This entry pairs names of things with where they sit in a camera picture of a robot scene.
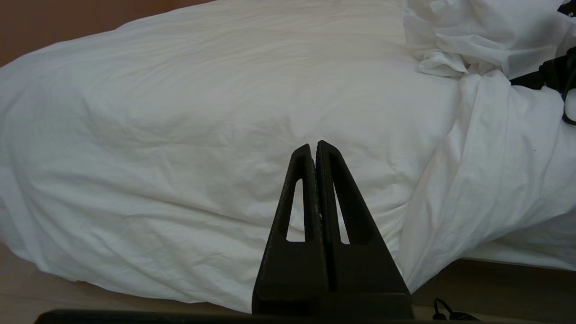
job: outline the black plastic clip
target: black plastic clip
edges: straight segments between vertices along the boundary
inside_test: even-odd
[[[286,240],[295,184],[305,242]],[[350,244],[342,243],[336,196]],[[292,154],[252,295],[259,315],[413,319],[410,293],[342,154],[320,141]]]
[[[558,12],[571,18],[574,17],[576,0],[561,5]],[[576,88],[576,47],[569,49],[564,56],[542,63],[538,71],[514,78],[510,80],[510,83],[535,90],[547,86],[560,92],[564,100],[562,120],[570,125],[576,125],[576,121],[566,115],[566,97],[570,90]]]

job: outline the black cable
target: black cable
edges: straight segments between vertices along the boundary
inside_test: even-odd
[[[450,306],[448,306],[448,304],[446,304],[446,302],[440,298],[434,299],[434,310],[436,311],[436,314],[434,314],[432,316],[432,319],[435,321],[446,321],[446,315],[444,315],[443,313],[440,312],[440,310],[438,309],[438,303],[441,303],[442,306],[444,306],[444,308],[450,313],[450,320],[451,321],[478,321],[478,322],[480,322],[479,319],[475,318],[474,316],[472,316],[470,314],[466,314],[464,312],[452,311]]]

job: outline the mattress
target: mattress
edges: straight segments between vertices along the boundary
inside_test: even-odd
[[[558,94],[419,73],[402,12],[219,0],[3,67],[2,240],[70,280],[249,311],[305,143],[340,149],[412,291],[478,244],[573,209],[576,134]],[[290,234],[303,228],[292,217]]]

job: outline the bedding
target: bedding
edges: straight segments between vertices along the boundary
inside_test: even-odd
[[[559,95],[500,72],[418,72],[402,14],[401,1],[219,0],[8,64],[2,240],[70,280],[250,311],[304,143],[340,149],[412,291],[574,209]]]
[[[461,77],[501,70],[508,78],[518,77],[575,46],[574,19],[556,11],[562,3],[408,0],[407,45],[422,73]],[[574,221],[573,212],[564,214],[481,244],[465,256],[576,270]]]

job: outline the wooden floor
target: wooden floor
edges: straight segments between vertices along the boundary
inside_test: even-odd
[[[35,265],[19,259],[0,244],[0,323],[32,324],[40,314],[54,309],[239,314],[208,303],[147,299],[106,291],[85,282],[67,281],[40,272]],[[429,306],[414,306],[414,313],[417,319],[430,320],[434,310]],[[535,323],[483,314],[475,316],[486,322]]]
[[[549,323],[576,323],[576,272],[458,260],[413,295],[416,305],[436,297],[454,309]]]

